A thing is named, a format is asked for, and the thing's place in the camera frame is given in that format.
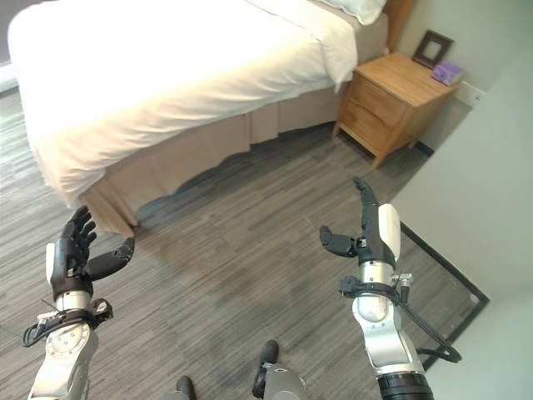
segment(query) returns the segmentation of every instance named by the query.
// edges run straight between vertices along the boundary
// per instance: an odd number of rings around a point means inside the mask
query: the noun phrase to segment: purple tissue box
[[[451,62],[439,62],[433,68],[431,77],[437,81],[444,83],[446,86],[455,85],[463,76],[463,70],[452,64]]]

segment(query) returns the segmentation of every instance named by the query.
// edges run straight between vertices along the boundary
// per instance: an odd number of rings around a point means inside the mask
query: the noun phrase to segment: white bed sheet
[[[30,145],[71,206],[142,148],[338,85],[357,64],[353,28],[306,0],[45,2],[8,41]]]

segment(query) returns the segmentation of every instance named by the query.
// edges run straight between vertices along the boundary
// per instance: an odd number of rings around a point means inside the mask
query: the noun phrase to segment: robotic arm
[[[461,360],[461,355],[407,305],[412,275],[395,272],[401,239],[400,218],[395,208],[390,204],[380,206],[374,192],[362,179],[356,177],[354,183],[361,192],[363,234],[356,240],[322,227],[322,245],[337,256],[359,257],[360,278],[344,277],[341,294],[354,298],[352,312],[361,325],[381,396],[387,400],[432,400],[418,353],[429,353],[454,363]],[[398,307],[449,354],[428,349],[417,351],[401,328]]]
[[[61,237],[47,245],[47,280],[52,287],[55,311],[41,314],[29,327],[22,345],[30,347],[46,339],[46,357],[28,399],[70,400],[82,398],[87,370],[98,347],[94,330],[112,318],[104,299],[92,301],[92,282],[124,268],[134,241],[130,237],[116,250],[89,260],[89,246],[97,237],[96,224],[86,207],[67,222]]]

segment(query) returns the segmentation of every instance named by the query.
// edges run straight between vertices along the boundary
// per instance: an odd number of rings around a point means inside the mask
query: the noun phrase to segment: white wall
[[[465,80],[488,91],[521,50],[533,15],[531,0],[417,0],[397,50],[412,55],[427,29],[456,42],[446,59],[466,71]],[[470,111],[453,100],[422,142],[437,149]]]
[[[531,66],[526,49],[394,200],[401,219],[489,297],[533,288]]]
[[[531,398],[533,293],[491,303],[459,337],[463,360],[437,362],[427,380],[437,400]]]
[[[531,397],[530,38],[478,107],[392,201],[410,228],[491,299],[456,342],[464,361],[438,361],[428,372],[440,400]]]

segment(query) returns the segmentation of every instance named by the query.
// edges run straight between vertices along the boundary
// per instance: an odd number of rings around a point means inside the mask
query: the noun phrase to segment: floor
[[[426,156],[400,150],[379,170],[331,124],[282,134],[196,177],[140,212],[130,265],[95,283],[115,318],[98,330],[89,398],[159,398],[189,374],[198,397],[252,398],[262,344],[306,380],[311,400],[379,399],[340,278],[353,261],[325,252],[318,228],[360,232],[351,177],[391,200]],[[27,144],[18,93],[0,97],[0,398],[27,396],[44,353],[20,346],[51,300],[44,250],[71,211],[44,186]],[[476,305],[444,268],[403,237],[400,269],[415,275],[411,306],[449,334]],[[92,254],[119,238],[97,239]],[[405,320],[417,346],[434,347]]]

